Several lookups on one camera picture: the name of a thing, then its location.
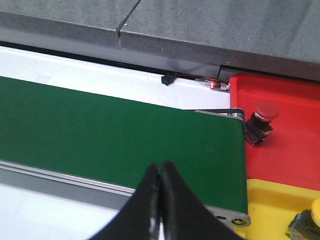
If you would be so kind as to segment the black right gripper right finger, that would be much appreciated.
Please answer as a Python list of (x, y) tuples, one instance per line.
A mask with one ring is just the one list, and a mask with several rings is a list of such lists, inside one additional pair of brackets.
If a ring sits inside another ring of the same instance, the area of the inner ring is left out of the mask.
[(161, 163), (161, 203), (166, 240), (240, 240), (199, 201), (173, 161)]

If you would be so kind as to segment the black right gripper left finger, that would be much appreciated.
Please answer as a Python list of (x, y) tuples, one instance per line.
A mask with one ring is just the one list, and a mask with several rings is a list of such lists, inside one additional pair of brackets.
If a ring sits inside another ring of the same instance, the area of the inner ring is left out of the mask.
[(137, 189), (92, 240), (157, 240), (160, 231), (158, 164), (151, 163)]

